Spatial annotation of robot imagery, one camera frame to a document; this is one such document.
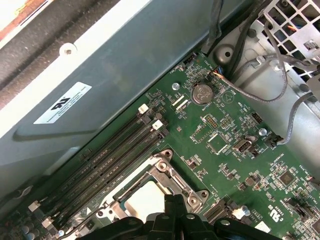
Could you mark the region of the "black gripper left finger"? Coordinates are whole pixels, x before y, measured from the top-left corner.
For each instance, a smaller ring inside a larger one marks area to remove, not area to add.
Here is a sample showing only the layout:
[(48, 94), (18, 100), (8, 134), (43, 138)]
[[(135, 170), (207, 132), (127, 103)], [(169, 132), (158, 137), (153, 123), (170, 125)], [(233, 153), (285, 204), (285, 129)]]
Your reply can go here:
[(80, 237), (81, 240), (173, 240), (175, 238), (175, 196), (164, 196), (164, 213), (152, 213), (143, 222), (130, 216)]

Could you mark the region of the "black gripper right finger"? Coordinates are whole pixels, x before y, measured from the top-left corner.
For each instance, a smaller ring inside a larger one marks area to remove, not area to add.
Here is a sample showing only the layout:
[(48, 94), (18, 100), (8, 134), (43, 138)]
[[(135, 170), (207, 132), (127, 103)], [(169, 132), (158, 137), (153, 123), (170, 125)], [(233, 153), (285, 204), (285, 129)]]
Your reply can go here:
[(181, 194), (175, 196), (177, 223), (185, 240), (274, 240), (276, 237), (231, 218), (220, 218), (213, 225), (187, 211)]

